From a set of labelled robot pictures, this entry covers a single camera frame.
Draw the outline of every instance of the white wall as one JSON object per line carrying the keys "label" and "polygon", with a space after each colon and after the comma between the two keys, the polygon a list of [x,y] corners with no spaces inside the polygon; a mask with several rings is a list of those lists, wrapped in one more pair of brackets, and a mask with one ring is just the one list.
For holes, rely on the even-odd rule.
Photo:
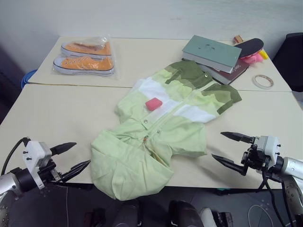
{"label": "white wall", "polygon": [[286,34],[302,30],[302,0],[0,0],[0,45],[24,71],[38,68],[60,35],[240,34],[262,39],[273,57]]}

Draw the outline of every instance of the green book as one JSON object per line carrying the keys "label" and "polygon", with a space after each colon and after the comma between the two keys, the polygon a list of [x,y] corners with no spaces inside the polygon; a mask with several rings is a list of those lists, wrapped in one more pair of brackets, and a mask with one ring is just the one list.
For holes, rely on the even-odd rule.
{"label": "green book", "polygon": [[241,48],[194,35],[182,51],[184,59],[231,73]]}

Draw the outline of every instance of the cable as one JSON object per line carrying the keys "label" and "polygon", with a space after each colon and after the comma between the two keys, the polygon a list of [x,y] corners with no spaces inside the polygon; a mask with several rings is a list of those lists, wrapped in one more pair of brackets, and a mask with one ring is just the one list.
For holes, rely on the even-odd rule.
{"label": "cable", "polygon": [[265,186],[266,186],[266,188],[268,189],[268,191],[269,191],[269,193],[270,193],[270,196],[271,196],[271,204],[273,205],[273,208],[274,208],[274,210],[275,210],[275,212],[276,212],[276,215],[277,215],[277,217],[278,217],[280,223],[282,224],[282,226],[285,226],[284,223],[283,223],[283,220],[282,220],[282,218],[281,218],[281,216],[280,216],[280,214],[279,214],[279,211],[278,211],[278,209],[277,209],[277,207],[276,207],[274,192],[273,192],[273,190],[270,188],[270,186],[269,186],[269,184],[268,184],[267,181],[265,182]]}
{"label": "cable", "polygon": [[4,175],[5,174],[5,170],[6,170],[6,167],[8,166],[8,163],[9,163],[9,160],[11,158],[11,156],[14,154],[15,150],[17,149],[17,147],[23,142],[24,143],[24,146],[27,145],[27,143],[30,141],[29,138],[27,137],[23,137],[22,139],[20,139],[16,144],[15,146],[13,147],[13,149],[10,151],[9,155],[7,156],[5,162],[4,162],[4,165],[3,165],[3,168],[2,168],[2,171],[1,171],[1,175]]}
{"label": "cable", "polygon": [[261,207],[261,206],[259,206],[259,205],[252,205],[252,206],[249,208],[249,210],[248,210],[247,219],[248,219],[248,225],[249,225],[249,227],[251,227],[251,224],[250,224],[250,211],[251,211],[251,209],[254,208],[254,207],[259,207],[259,208],[261,208],[261,209],[266,213],[266,215],[268,216],[268,218],[269,218],[269,220],[270,220],[270,222],[271,222],[271,226],[274,227],[274,223],[273,223],[273,220],[271,219],[270,215],[267,213],[267,211],[266,211],[263,207]]}
{"label": "cable", "polygon": [[66,218],[67,218],[67,227],[69,227],[69,220],[68,220],[68,207],[67,207],[67,195],[68,195],[68,187],[66,187]]}
{"label": "cable", "polygon": [[287,215],[288,215],[288,218],[289,218],[289,224],[290,224],[291,227],[294,227],[294,225],[293,225],[293,220],[292,220],[292,216],[291,216],[291,214],[290,214],[289,207],[288,207],[288,203],[287,203],[287,200],[286,200],[285,184],[284,184],[283,181],[282,181],[281,184],[282,184],[283,200],[284,200],[284,204],[285,204],[285,207],[286,207]]}

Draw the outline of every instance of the pink eraser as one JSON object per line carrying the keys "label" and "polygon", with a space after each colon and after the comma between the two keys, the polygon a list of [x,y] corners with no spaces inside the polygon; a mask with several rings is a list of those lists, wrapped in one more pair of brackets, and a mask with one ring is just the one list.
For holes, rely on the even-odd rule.
{"label": "pink eraser", "polygon": [[146,107],[147,109],[149,109],[150,111],[153,111],[155,109],[157,109],[158,107],[162,106],[162,101],[157,99],[157,98],[152,98],[151,100],[147,101]]}

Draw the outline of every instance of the blue bin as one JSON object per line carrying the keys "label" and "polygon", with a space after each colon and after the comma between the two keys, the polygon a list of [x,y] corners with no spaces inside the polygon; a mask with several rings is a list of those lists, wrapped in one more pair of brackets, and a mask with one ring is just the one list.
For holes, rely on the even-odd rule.
{"label": "blue bin", "polygon": [[33,76],[33,74],[36,72],[37,70],[33,70],[30,71],[29,73],[25,74],[25,76],[23,77],[22,81],[21,81],[21,88],[23,89],[25,84],[28,84],[28,80]]}

